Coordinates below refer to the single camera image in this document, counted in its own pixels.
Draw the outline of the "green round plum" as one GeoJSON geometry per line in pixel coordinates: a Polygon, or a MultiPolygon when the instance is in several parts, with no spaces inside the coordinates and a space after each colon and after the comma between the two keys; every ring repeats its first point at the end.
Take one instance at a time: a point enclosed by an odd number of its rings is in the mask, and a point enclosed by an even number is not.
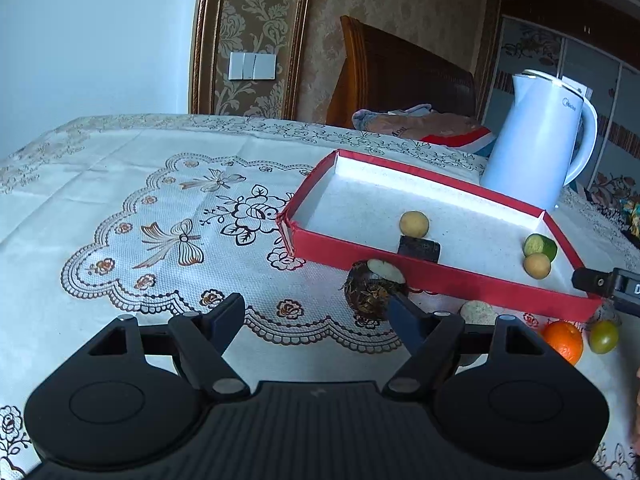
{"type": "Polygon", "coordinates": [[[620,334],[617,326],[609,320],[601,320],[591,325],[588,341],[591,351],[595,354],[607,354],[614,350],[620,334]]]}

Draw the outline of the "dark brown water chestnut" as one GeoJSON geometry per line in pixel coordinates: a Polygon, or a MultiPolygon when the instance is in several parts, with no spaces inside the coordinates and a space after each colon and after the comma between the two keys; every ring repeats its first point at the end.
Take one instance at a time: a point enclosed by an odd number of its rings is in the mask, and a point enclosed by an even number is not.
{"type": "Polygon", "coordinates": [[[393,264],[369,259],[355,262],[343,285],[346,304],[364,318],[385,318],[390,298],[407,296],[404,274],[393,264]]]}

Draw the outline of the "orange mandarin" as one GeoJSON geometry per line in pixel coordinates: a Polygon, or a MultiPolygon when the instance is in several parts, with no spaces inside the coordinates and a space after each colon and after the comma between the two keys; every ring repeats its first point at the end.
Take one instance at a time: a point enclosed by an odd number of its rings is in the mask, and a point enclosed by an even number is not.
{"type": "Polygon", "coordinates": [[[572,365],[576,365],[584,352],[582,332],[572,323],[555,321],[541,331],[544,341],[572,365]]]}

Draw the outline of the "beige round fruit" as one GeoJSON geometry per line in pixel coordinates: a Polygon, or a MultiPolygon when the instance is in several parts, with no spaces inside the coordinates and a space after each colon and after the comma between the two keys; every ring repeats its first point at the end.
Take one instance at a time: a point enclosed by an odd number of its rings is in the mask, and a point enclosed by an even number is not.
{"type": "Polygon", "coordinates": [[[498,314],[484,301],[471,300],[462,304],[459,315],[466,324],[493,326],[498,318],[498,314]]]}

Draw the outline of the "dark square cake piece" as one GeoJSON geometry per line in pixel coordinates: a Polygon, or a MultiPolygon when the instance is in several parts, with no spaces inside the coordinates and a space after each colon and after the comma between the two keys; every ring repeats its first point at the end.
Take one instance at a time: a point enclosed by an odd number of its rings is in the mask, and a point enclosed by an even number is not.
{"type": "Polygon", "coordinates": [[[416,260],[438,263],[440,245],[434,240],[415,238],[401,235],[398,246],[398,255],[416,260]]]}

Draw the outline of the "tan longan fruit right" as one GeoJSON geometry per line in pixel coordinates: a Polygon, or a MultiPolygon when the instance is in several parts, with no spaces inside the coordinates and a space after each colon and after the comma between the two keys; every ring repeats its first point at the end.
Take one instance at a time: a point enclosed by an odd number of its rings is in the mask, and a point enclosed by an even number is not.
{"type": "Polygon", "coordinates": [[[524,258],[523,268],[525,272],[535,280],[543,280],[551,271],[551,261],[547,255],[531,254],[524,258]]]}

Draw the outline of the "tan longan fruit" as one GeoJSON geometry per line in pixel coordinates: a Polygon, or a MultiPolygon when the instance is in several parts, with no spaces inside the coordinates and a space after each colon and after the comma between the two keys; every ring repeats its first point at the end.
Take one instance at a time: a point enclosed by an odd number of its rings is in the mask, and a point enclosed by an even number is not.
{"type": "Polygon", "coordinates": [[[551,261],[547,255],[531,254],[524,258],[523,268],[525,272],[535,280],[543,280],[551,271],[551,261]]]}
{"type": "Polygon", "coordinates": [[[421,211],[406,211],[400,217],[399,229],[405,236],[422,238],[430,229],[430,220],[421,211]]]}

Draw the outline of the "green cucumber piece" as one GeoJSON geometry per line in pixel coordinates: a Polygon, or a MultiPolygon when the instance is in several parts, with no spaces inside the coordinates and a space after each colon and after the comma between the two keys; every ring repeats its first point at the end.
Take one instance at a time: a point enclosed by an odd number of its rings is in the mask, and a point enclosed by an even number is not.
{"type": "Polygon", "coordinates": [[[533,233],[526,237],[523,244],[523,254],[525,257],[543,254],[552,262],[558,254],[558,245],[548,236],[533,233]]]}

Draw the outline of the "tan longan fruit left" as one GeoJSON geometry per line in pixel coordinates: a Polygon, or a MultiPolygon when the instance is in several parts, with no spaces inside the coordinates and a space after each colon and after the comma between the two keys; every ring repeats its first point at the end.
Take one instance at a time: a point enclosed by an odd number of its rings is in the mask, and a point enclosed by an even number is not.
{"type": "Polygon", "coordinates": [[[399,229],[405,236],[422,238],[430,229],[430,220],[421,211],[406,211],[400,217],[399,229]]]}

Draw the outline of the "white lace patterned tablecloth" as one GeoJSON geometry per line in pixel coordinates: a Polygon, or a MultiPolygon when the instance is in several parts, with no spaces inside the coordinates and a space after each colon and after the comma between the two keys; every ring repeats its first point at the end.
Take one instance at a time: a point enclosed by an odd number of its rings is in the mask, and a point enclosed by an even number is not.
{"type": "MultiPolygon", "coordinates": [[[[612,318],[599,296],[585,322],[491,304],[495,324],[465,323],[432,394],[383,393],[410,356],[387,314],[353,311],[349,270],[290,256],[277,225],[336,150],[476,185],[484,168],[389,136],[189,115],[77,119],[7,157],[2,477],[637,478],[638,321],[620,316],[618,348],[576,365],[541,337],[555,321],[587,333],[612,318]],[[168,323],[234,292],[245,318],[222,356],[250,395],[209,396],[179,372],[168,323]]],[[[639,272],[574,193],[547,212],[580,268],[639,272]]],[[[471,301],[408,287],[425,313],[471,301]]]]}

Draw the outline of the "white electric kettle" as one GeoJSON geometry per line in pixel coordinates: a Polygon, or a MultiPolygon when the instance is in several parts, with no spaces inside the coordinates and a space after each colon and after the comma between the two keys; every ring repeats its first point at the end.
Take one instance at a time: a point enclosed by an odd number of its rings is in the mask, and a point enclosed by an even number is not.
{"type": "Polygon", "coordinates": [[[539,70],[512,76],[514,102],[480,185],[550,211],[584,170],[596,145],[598,114],[576,88],[539,70]]]}

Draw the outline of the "striped colourful blanket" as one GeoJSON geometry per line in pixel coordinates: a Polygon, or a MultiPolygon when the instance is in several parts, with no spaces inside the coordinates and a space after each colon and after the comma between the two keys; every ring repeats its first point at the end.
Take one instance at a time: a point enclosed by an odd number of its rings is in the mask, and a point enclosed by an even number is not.
{"type": "Polygon", "coordinates": [[[424,136],[422,142],[429,144],[443,145],[447,148],[455,148],[456,150],[488,157],[495,145],[497,136],[488,128],[481,126],[470,132],[462,134],[454,134],[453,136],[424,136]]]}

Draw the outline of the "pink patterned pillow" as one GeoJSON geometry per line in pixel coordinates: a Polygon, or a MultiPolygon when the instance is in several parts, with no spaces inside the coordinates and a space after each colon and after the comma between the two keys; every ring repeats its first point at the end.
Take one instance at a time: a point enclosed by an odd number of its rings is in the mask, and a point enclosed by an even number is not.
{"type": "Polygon", "coordinates": [[[439,113],[431,104],[419,104],[406,110],[390,112],[357,110],[352,114],[352,125],[355,130],[411,140],[453,138],[480,129],[475,118],[439,113]]]}

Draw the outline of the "brown wooden headboard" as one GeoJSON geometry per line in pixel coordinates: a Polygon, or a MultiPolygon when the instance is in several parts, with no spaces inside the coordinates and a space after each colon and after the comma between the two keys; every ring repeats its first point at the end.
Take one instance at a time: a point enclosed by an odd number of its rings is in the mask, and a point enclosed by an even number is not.
{"type": "Polygon", "coordinates": [[[326,111],[330,126],[350,128],[357,110],[388,112],[430,104],[439,113],[476,115],[473,75],[416,44],[341,17],[346,58],[326,111]]]}

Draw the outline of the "brown wall moulding frame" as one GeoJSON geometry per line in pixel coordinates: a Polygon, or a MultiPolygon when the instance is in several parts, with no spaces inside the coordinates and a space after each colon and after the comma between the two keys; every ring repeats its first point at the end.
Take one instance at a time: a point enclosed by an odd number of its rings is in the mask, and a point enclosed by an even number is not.
{"type": "Polygon", "coordinates": [[[196,0],[189,112],[293,119],[309,0],[196,0]],[[273,54],[274,77],[230,78],[233,52],[273,54]]]}

